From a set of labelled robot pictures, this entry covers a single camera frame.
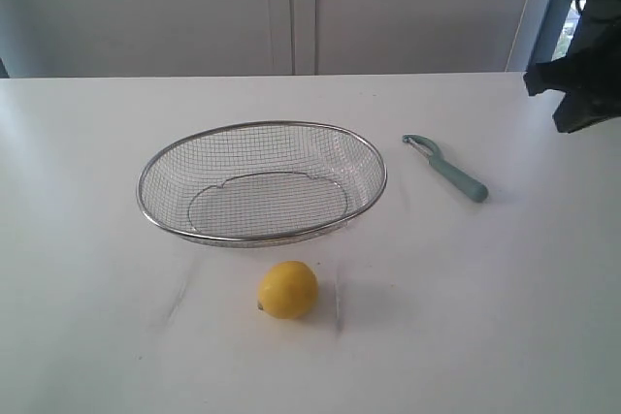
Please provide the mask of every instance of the table surface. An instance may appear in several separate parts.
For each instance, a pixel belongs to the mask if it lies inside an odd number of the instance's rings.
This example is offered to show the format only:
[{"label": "table surface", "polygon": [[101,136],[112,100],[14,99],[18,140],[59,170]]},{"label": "table surface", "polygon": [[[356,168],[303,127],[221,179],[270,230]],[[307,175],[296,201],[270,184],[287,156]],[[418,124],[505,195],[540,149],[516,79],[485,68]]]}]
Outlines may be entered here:
[{"label": "table surface", "polygon": [[[2,412],[620,412],[621,119],[560,135],[560,97],[529,99],[517,74],[3,80]],[[261,249],[143,218],[157,150],[265,119],[368,138],[383,197],[331,235]],[[488,202],[404,133],[438,142]],[[321,286],[302,321],[255,304],[290,259]]]}]

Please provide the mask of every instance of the teal handle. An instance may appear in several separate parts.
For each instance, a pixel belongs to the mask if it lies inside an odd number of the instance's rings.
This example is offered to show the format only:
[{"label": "teal handle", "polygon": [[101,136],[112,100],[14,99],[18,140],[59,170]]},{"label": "teal handle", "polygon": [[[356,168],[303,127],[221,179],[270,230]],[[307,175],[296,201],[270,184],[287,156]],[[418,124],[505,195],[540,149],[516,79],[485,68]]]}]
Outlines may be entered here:
[{"label": "teal handle", "polygon": [[431,165],[436,172],[444,176],[453,183],[457,189],[476,203],[482,203],[487,199],[489,192],[483,183],[466,175],[457,167],[450,165],[441,155],[434,154],[430,156],[428,160],[429,165]]}]

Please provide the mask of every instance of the stainless steel strainer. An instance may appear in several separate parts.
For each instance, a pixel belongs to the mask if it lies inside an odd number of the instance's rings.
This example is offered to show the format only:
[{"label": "stainless steel strainer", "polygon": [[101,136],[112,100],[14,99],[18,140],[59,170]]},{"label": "stainless steel strainer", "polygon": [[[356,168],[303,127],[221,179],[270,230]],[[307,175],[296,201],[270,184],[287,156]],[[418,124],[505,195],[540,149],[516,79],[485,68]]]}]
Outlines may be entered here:
[{"label": "stainless steel strainer", "polygon": [[372,144],[336,126],[261,121],[216,128],[157,153],[138,183],[143,214],[203,244],[312,238],[371,207],[386,186]]}]

